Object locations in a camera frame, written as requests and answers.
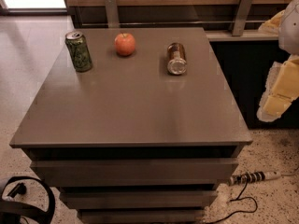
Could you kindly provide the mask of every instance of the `soda can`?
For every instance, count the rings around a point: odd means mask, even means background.
[[[170,74],[182,75],[187,70],[185,48],[178,42],[171,44],[167,49],[168,65]]]
[[[81,31],[73,31],[65,35],[65,44],[69,50],[74,68],[77,72],[85,72],[93,67],[86,38]]]

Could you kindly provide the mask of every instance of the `cord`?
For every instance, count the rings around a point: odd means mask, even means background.
[[[203,223],[205,223],[205,224],[214,224],[214,223],[218,223],[218,222],[221,222],[221,221],[223,221],[223,220],[225,220],[225,219],[231,217],[232,215],[234,215],[234,214],[236,214],[236,213],[255,213],[256,210],[258,209],[258,204],[257,204],[256,200],[255,200],[254,198],[252,198],[252,197],[244,197],[244,198],[240,198],[241,195],[243,194],[243,192],[245,191],[245,189],[246,189],[246,187],[247,187],[247,184],[248,184],[248,182],[245,183],[245,186],[244,186],[244,188],[241,190],[240,194],[239,194],[235,199],[230,200],[230,202],[237,202],[237,201],[242,201],[242,200],[245,200],[245,199],[250,199],[250,200],[253,200],[254,203],[255,203],[255,208],[254,208],[254,210],[252,210],[252,211],[238,210],[238,211],[235,211],[235,212],[231,213],[230,215],[228,215],[227,217],[224,217],[224,218],[222,218],[222,219],[219,219],[219,220],[216,220],[216,221],[212,221],[212,222],[203,222]]]
[[[26,224],[29,224],[28,220],[25,217],[21,217],[21,219],[23,219],[26,222]]]
[[[299,172],[299,166],[290,174],[281,174],[282,176],[292,176],[292,175],[297,175]]]

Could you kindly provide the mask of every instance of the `green can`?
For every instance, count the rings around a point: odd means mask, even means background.
[[[93,68],[86,38],[81,31],[73,31],[65,35],[65,44],[69,50],[74,68],[77,72],[85,72]]]

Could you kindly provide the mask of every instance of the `apple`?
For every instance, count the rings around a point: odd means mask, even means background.
[[[121,33],[115,37],[114,45],[120,56],[129,56],[135,50],[135,39],[132,34]]]

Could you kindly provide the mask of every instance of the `floor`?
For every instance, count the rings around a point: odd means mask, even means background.
[[[64,45],[64,35],[72,30],[66,17],[0,17],[0,175],[31,175],[30,161],[9,142],[16,132],[38,89]],[[250,130],[253,143],[238,157],[235,174],[256,171],[292,173],[299,164],[299,130]],[[21,201],[47,208],[45,193],[34,182],[26,182]],[[229,203],[243,186],[221,184],[216,201],[206,208],[206,222],[221,219],[236,210],[254,209],[253,201]],[[297,224],[299,219],[299,174],[277,180],[248,184],[241,197],[256,199],[254,214],[237,213],[220,223]],[[77,213],[58,200],[53,224],[79,224]]]

